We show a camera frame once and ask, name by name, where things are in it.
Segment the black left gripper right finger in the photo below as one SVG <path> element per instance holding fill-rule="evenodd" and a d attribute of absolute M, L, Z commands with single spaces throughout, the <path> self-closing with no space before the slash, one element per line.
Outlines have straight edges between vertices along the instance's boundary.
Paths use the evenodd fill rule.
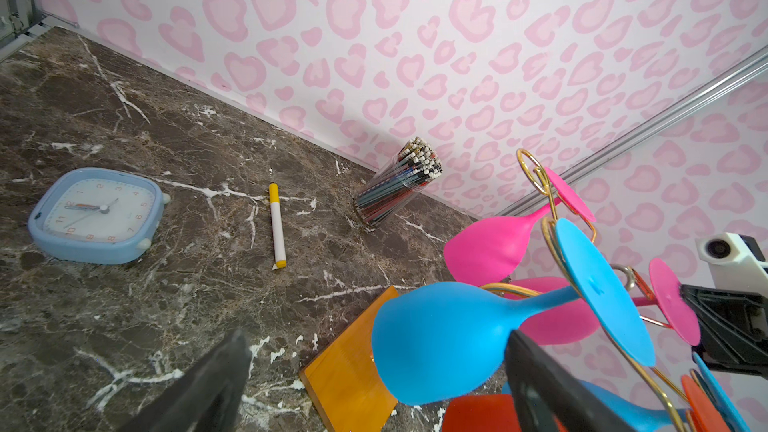
<path fill-rule="evenodd" d="M 505 372 L 523 431 L 630 431 L 611 410 L 528 336 L 510 333 Z"/>

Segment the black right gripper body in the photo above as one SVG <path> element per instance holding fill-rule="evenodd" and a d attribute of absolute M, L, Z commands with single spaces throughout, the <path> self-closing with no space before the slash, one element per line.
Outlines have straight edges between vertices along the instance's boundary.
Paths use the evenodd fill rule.
<path fill-rule="evenodd" d="M 683 285 L 681 295 L 700 326 L 692 350 L 711 370 L 767 377 L 766 297 L 693 285 Z"/>

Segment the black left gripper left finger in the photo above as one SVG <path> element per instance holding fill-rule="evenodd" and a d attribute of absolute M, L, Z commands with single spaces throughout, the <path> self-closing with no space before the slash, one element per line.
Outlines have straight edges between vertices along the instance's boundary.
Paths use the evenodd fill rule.
<path fill-rule="evenodd" d="M 232 431 L 250 365 L 245 334 L 235 329 L 120 429 Z"/>

